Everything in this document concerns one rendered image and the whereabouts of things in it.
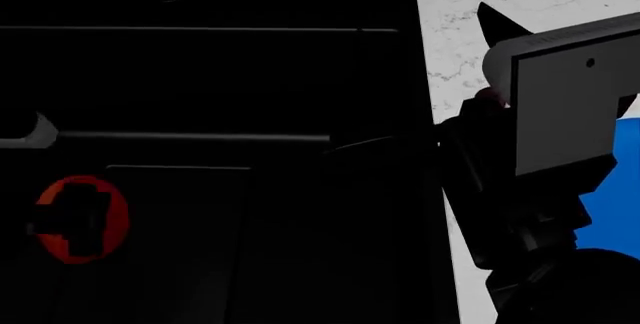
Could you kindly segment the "black cabinet box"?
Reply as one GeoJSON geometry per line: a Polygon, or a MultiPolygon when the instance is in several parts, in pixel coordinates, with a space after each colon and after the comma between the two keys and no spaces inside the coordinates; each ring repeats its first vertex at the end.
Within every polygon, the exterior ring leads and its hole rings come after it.
{"type": "Polygon", "coordinates": [[[417,0],[0,0],[0,324],[461,324],[417,0]],[[67,176],[123,244],[27,233],[67,176]]]}

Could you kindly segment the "blue plate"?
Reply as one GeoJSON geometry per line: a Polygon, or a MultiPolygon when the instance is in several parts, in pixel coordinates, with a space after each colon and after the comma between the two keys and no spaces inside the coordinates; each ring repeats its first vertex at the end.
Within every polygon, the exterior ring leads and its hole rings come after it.
{"type": "Polygon", "coordinates": [[[616,167],[580,197],[592,224],[576,231],[579,248],[617,251],[640,260],[640,119],[616,122],[616,167]]]}

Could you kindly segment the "red ring object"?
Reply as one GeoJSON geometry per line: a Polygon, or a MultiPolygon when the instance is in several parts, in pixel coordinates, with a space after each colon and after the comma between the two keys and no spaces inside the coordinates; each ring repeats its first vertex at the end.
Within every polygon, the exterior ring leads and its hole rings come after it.
{"type": "Polygon", "coordinates": [[[49,254],[60,260],[62,263],[66,264],[86,264],[94,260],[102,260],[109,254],[113,254],[125,241],[130,227],[128,204],[123,194],[121,194],[121,192],[115,185],[103,179],[99,179],[95,176],[67,176],[54,182],[51,185],[59,182],[92,183],[96,185],[100,191],[107,191],[111,194],[111,202],[107,214],[107,227],[103,236],[104,251],[103,254],[94,257],[66,257],[64,255],[60,256],[54,252],[55,248],[52,247],[52,244],[54,243],[52,240],[36,236],[43,247],[46,249],[46,251],[48,251],[49,254]]]}

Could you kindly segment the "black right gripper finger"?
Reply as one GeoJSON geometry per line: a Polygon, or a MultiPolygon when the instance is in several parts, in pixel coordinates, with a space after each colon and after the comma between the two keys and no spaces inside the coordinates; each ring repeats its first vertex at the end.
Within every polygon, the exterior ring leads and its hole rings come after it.
{"type": "Polygon", "coordinates": [[[485,2],[480,2],[478,5],[477,19],[486,44],[490,48],[501,41],[533,34],[485,2]]]}

